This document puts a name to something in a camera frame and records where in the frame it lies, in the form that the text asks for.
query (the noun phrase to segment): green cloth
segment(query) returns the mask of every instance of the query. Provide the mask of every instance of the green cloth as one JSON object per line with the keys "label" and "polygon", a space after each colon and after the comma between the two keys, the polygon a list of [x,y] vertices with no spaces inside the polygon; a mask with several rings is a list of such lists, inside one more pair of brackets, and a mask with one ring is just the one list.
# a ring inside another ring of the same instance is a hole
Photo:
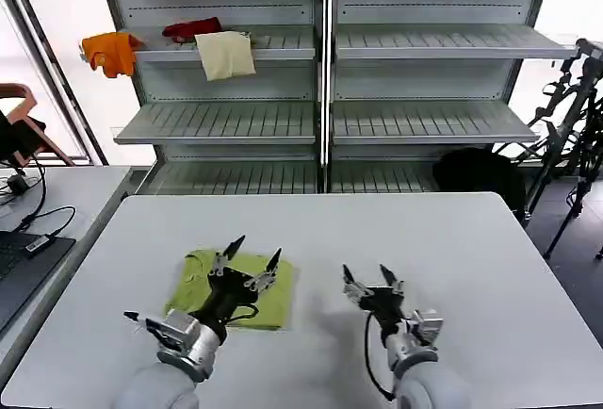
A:
{"label": "green cloth", "polygon": [[[207,273],[211,270],[215,255],[215,250],[199,250],[187,254],[180,283],[165,306],[166,314],[171,308],[187,313],[201,308],[211,291],[207,281]],[[228,263],[228,267],[255,275],[265,270],[268,262],[269,257],[266,256],[237,253],[233,260]],[[234,321],[232,325],[252,329],[279,329],[283,327],[289,315],[292,290],[293,266],[281,258],[276,274],[276,283],[260,294],[257,303],[255,303],[259,313],[252,319]],[[234,313],[234,317],[251,312],[249,308],[239,307]]]}

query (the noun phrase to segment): red cloth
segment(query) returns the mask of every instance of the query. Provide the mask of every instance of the red cloth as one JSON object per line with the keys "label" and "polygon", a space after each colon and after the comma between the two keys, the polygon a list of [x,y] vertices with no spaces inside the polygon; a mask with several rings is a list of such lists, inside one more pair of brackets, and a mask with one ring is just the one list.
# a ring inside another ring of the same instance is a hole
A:
{"label": "red cloth", "polygon": [[163,29],[162,34],[164,37],[170,37],[176,43],[186,43],[188,41],[195,41],[195,35],[213,34],[221,31],[220,20],[214,16],[206,20],[169,25]]}

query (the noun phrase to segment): chair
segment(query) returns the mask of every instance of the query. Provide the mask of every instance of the chair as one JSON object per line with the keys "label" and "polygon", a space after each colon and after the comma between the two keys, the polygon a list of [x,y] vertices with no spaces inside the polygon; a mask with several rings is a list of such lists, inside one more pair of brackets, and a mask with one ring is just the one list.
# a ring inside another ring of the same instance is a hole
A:
{"label": "chair", "polygon": [[[28,86],[13,83],[0,84],[0,98],[23,98],[23,101],[10,111],[10,113],[7,115],[7,119],[10,124],[23,121],[29,128],[31,128],[32,132],[40,138],[41,146],[34,152],[35,154],[41,152],[51,152],[57,155],[57,157],[67,166],[75,166],[73,161],[71,161],[70,158],[65,155],[65,153],[58,148],[48,136],[44,134],[43,128],[45,128],[46,125],[29,117],[29,112],[36,105],[36,99],[34,98],[34,95]],[[20,166],[24,167],[31,158],[24,157],[21,153],[17,152],[15,153],[15,159]]]}

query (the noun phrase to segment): desk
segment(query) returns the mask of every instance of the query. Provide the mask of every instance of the desk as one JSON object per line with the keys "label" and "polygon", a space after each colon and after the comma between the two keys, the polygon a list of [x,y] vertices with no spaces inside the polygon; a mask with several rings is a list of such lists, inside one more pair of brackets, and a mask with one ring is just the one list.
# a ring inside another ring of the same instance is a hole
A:
{"label": "desk", "polygon": [[[9,176],[14,171],[2,170],[0,176]],[[39,177],[36,169],[26,171],[28,176]],[[69,264],[77,263],[83,259],[92,244],[103,231],[107,221],[117,209],[122,196],[127,188],[130,176],[129,167],[78,167],[78,168],[48,168],[46,169],[46,201],[41,212],[50,211],[64,205],[75,206],[77,210],[72,222],[61,232],[64,237],[77,240],[70,252],[59,263],[53,274],[32,297],[30,302],[21,310],[21,313],[12,321],[9,327],[0,336],[0,382],[5,382],[7,373],[16,365],[15,360],[23,354],[23,347],[28,342],[16,345],[18,348],[7,357],[8,351],[15,345],[19,338],[29,335],[25,328],[35,312],[41,307],[44,298],[48,296],[51,285],[59,278],[65,277]],[[5,209],[9,214],[0,217],[0,229],[12,230],[21,219],[31,213],[40,202],[41,183],[29,190],[23,197],[7,204]],[[27,229],[27,233],[44,234],[53,231],[69,218],[69,211],[58,212],[50,216],[35,220]]]}
{"label": "desk", "polygon": [[[342,293],[344,262],[367,284],[380,283],[384,263],[406,281],[409,302],[442,314],[441,360],[469,382],[475,408],[603,401],[603,351],[502,200],[436,193],[129,197],[2,403],[108,408],[155,361],[155,340],[123,310],[159,313],[188,251],[241,234],[245,251],[283,247],[299,269],[290,327],[232,329],[197,388],[202,408],[390,407],[364,369],[365,315]],[[371,355],[386,383],[377,335]]]}

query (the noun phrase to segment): tripod stand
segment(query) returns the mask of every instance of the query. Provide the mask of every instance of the tripod stand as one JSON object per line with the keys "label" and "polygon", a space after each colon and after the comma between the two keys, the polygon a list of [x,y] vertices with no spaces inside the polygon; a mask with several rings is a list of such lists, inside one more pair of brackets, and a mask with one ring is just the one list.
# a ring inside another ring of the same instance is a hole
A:
{"label": "tripod stand", "polygon": [[550,258],[569,222],[582,212],[584,197],[591,191],[593,182],[599,176],[601,164],[603,164],[603,109],[601,108],[603,98],[596,102],[595,97],[596,90],[593,89],[586,109],[586,125],[570,154],[579,160],[578,183],[566,199],[570,210],[543,255],[546,260]]}
{"label": "tripod stand", "polygon": [[[552,117],[555,109],[569,96],[576,95],[576,98],[559,128],[556,128],[551,121],[545,121],[548,136],[530,147],[522,145],[525,152],[515,160],[516,164],[521,164],[530,157],[537,157],[543,162],[542,168],[528,191],[527,209],[522,222],[524,227],[530,222],[530,217],[553,176],[572,175],[579,167],[578,184],[566,199],[570,205],[570,211],[546,250],[545,259],[550,258],[569,222],[581,213],[583,199],[590,192],[603,163],[603,98],[597,102],[595,88],[599,80],[603,78],[603,49],[584,39],[578,40],[576,45],[577,54],[567,59],[561,67],[562,77],[558,82],[549,85],[554,90],[552,92],[545,91],[545,94],[550,96],[548,105],[536,109],[536,116],[528,123],[528,126],[532,127],[544,118]],[[582,76],[577,84],[572,85],[572,66],[583,56],[586,56],[586,59],[582,65]],[[586,121],[586,124],[582,132],[577,133],[576,124],[580,121]],[[573,145],[569,152],[567,152],[568,144]],[[497,152],[500,153],[506,146],[503,145]],[[563,162],[565,165],[559,168],[558,166]],[[603,259],[603,248],[597,258]]]}
{"label": "tripod stand", "polygon": [[[568,142],[572,143],[570,137],[577,136],[577,133],[574,131],[576,123],[583,120],[587,115],[584,105],[586,103],[590,104],[591,100],[592,104],[595,105],[595,86],[599,80],[603,78],[603,49],[584,39],[578,40],[577,47],[577,55],[567,59],[563,63],[561,68],[563,76],[560,78],[559,82],[551,84],[555,90],[552,93],[548,93],[551,97],[548,106],[546,108],[537,109],[536,117],[529,124],[534,125],[544,117],[551,117],[555,108],[572,94],[576,94],[574,102],[567,111],[559,128],[555,128],[552,122],[546,122],[548,137],[531,147],[525,147],[526,152],[517,158],[519,162],[522,162],[528,157],[535,155],[542,159],[543,162],[542,168],[536,175],[536,178],[528,191],[528,208],[526,218],[523,222],[524,226],[530,221],[530,216],[538,205],[546,186],[552,180],[553,173],[557,166],[566,160],[567,164],[564,171],[567,174],[568,172],[573,173],[578,164],[576,153],[572,154],[570,152],[569,155],[565,155],[563,151]],[[582,65],[582,77],[576,85],[570,85],[572,65],[582,56],[587,56]],[[579,142],[576,142],[574,151],[576,151],[578,144]],[[539,155],[539,152],[542,149],[545,150],[544,154]]]}

